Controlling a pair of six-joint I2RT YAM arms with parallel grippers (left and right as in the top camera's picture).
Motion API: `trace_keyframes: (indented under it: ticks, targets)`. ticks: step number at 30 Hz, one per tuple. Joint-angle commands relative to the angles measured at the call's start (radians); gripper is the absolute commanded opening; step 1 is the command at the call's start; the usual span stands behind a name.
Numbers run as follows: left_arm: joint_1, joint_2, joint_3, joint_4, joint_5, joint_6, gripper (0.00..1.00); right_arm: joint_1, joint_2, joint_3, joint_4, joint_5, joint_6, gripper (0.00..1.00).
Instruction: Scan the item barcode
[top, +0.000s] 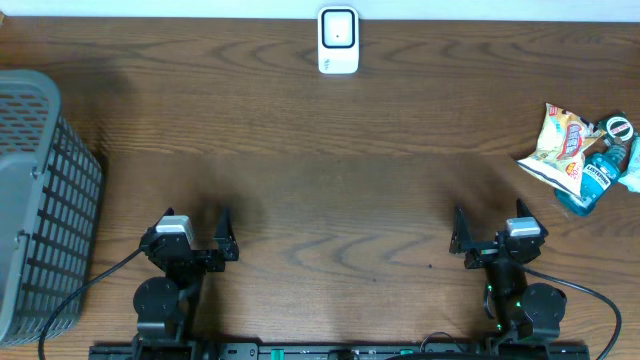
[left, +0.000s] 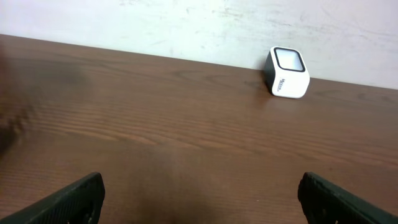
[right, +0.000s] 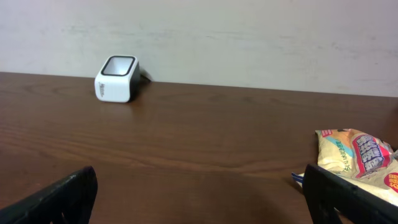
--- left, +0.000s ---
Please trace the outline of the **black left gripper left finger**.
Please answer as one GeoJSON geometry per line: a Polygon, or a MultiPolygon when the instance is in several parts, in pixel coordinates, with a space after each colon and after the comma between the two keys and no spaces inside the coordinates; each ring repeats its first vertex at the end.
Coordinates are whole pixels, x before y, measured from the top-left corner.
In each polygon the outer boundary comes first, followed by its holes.
{"type": "Polygon", "coordinates": [[[94,172],[2,218],[1,224],[97,224],[104,196],[102,175],[94,172]]]}

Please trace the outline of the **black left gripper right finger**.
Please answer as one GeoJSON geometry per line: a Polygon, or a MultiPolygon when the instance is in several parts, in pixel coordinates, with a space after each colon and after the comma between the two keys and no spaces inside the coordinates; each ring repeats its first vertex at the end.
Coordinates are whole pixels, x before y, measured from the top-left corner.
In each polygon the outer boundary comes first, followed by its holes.
{"type": "Polygon", "coordinates": [[[309,224],[397,224],[397,216],[313,172],[304,173],[298,200],[309,224]]]}

